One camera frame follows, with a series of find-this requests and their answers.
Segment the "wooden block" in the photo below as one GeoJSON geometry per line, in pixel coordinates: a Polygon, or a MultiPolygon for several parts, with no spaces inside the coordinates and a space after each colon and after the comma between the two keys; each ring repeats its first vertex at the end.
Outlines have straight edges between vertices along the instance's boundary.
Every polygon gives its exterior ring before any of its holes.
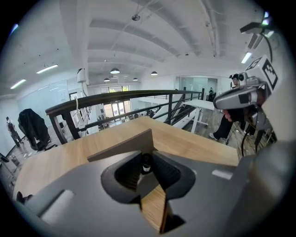
{"type": "Polygon", "coordinates": [[[102,150],[92,156],[89,156],[87,160],[89,162],[97,161],[101,159],[108,158],[110,156],[122,154],[125,152],[130,152],[134,150],[140,150],[143,154],[149,153],[152,154],[152,151],[155,150],[153,146],[153,137],[152,130],[147,129],[144,132],[141,132],[123,142],[120,142],[110,148],[102,150]]]}

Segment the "sneaker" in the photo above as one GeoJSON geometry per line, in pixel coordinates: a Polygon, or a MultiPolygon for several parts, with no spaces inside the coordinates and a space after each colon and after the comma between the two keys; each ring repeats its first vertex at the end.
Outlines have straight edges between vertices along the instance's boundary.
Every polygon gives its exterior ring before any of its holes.
{"type": "Polygon", "coordinates": [[[213,134],[213,133],[211,133],[211,132],[209,133],[209,137],[210,137],[210,138],[212,138],[212,139],[214,139],[214,140],[216,140],[216,141],[218,141],[218,139],[217,139],[217,138],[215,138],[214,134],[213,134]]]}

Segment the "white label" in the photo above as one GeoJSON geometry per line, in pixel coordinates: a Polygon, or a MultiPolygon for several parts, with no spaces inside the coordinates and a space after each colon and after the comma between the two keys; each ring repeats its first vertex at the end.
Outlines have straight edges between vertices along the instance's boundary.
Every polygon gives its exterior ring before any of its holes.
{"type": "Polygon", "coordinates": [[[223,178],[223,179],[230,180],[231,177],[232,177],[232,175],[233,175],[233,173],[228,172],[228,171],[224,171],[224,170],[215,169],[212,172],[212,175],[218,176],[218,177],[223,178]]]}
{"type": "Polygon", "coordinates": [[[148,171],[150,170],[150,167],[145,168],[145,167],[143,166],[143,170],[144,170],[145,172],[148,172],[148,171]]]}

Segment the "glass partition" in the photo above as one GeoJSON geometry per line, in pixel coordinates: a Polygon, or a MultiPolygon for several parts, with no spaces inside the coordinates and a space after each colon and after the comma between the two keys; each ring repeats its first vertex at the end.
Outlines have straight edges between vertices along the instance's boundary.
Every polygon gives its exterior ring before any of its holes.
{"type": "Polygon", "coordinates": [[[48,86],[42,87],[37,91],[18,100],[20,111],[24,109],[32,109],[40,117],[42,117],[47,126],[51,125],[49,117],[45,110],[69,101],[67,81],[59,81],[48,86]]]}

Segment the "jeans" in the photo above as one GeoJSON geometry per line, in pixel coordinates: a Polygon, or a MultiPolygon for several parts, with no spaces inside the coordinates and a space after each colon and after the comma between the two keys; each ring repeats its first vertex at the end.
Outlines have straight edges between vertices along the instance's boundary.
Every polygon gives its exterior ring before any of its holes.
{"type": "Polygon", "coordinates": [[[20,143],[22,142],[22,140],[20,139],[19,135],[17,135],[18,141],[17,141],[17,139],[15,139],[15,137],[13,135],[11,137],[13,138],[14,143],[16,144],[16,146],[19,147],[19,142],[20,143]]]}
{"type": "Polygon", "coordinates": [[[219,140],[220,138],[227,138],[228,134],[231,130],[233,122],[229,122],[226,118],[225,115],[223,115],[221,119],[220,126],[216,132],[214,132],[214,137],[219,140]]]}

